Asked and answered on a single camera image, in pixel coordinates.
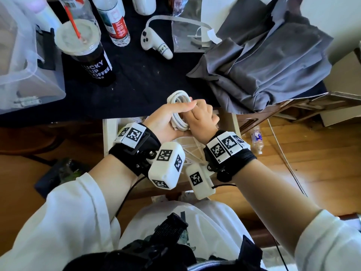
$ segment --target human hand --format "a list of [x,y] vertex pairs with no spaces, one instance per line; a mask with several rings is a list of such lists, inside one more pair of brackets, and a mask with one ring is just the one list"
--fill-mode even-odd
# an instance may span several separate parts
[[185,112],[183,117],[187,120],[193,136],[205,145],[218,131],[215,125],[219,122],[219,117],[213,115],[213,107],[205,100],[194,100],[193,102],[197,102],[197,105]]
[[170,123],[173,113],[182,113],[192,110],[197,102],[164,104],[152,113],[143,124],[158,138],[161,144],[173,141],[179,137],[192,136],[190,131],[174,130]]

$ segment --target clear plastic bag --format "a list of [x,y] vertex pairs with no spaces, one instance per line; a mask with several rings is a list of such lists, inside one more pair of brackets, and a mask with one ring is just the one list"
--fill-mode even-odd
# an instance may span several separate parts
[[[174,0],[173,16],[201,21],[202,0]],[[208,47],[194,44],[190,36],[201,36],[199,26],[190,23],[172,22],[174,52],[205,52]]]

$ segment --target discarded plastic bottle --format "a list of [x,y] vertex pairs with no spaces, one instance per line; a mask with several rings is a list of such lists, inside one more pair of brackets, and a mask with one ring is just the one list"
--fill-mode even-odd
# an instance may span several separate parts
[[257,154],[262,154],[262,149],[264,147],[261,129],[259,126],[252,128],[250,132],[250,137],[252,139],[252,147],[257,152]]

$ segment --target red straw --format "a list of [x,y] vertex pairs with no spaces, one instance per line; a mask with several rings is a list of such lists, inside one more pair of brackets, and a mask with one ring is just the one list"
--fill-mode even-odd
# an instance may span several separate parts
[[68,15],[69,20],[70,20],[70,22],[71,22],[71,24],[72,24],[72,26],[74,28],[75,34],[78,36],[78,39],[80,39],[81,35],[80,35],[80,32],[79,32],[77,26],[75,25],[73,15],[71,14],[71,12],[70,12],[70,10],[69,10],[69,8],[67,6],[64,6],[64,8],[65,8],[66,14]]

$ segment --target coiled white cable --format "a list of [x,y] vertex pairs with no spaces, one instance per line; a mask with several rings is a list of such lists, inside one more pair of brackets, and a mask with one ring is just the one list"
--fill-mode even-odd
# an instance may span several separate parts
[[[167,98],[167,104],[174,104],[177,102],[189,103],[191,102],[191,99],[185,91],[178,90]],[[170,122],[172,123],[172,126],[175,130],[186,131],[189,129],[189,125],[180,118],[178,113],[173,113]]]

